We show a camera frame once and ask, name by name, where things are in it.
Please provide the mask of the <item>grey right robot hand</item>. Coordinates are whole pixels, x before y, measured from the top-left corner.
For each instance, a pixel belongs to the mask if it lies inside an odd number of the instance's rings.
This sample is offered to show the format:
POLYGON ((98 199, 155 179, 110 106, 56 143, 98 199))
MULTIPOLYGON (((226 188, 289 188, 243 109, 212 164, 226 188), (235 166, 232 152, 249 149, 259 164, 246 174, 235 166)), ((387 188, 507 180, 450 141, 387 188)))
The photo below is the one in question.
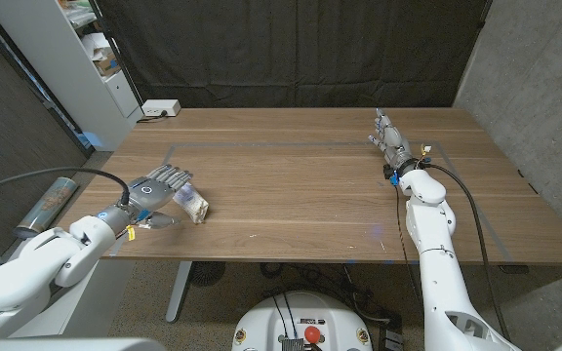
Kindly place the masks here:
POLYGON ((375 133, 368 136, 384 155, 386 163, 393 169, 402 170, 413 159, 410 145, 381 108, 376 109, 375 133))

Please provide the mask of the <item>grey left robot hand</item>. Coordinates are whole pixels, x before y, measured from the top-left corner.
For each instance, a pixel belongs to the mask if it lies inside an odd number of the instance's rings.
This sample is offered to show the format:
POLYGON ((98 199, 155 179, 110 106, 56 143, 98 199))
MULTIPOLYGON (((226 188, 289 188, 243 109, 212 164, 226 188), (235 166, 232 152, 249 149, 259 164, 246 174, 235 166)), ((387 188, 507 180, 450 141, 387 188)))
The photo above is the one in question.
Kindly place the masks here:
POLYGON ((179 221, 160 209, 192 178, 192 173, 170 164, 162 165, 129 184, 129 211, 133 224, 147 229, 161 229, 179 221))

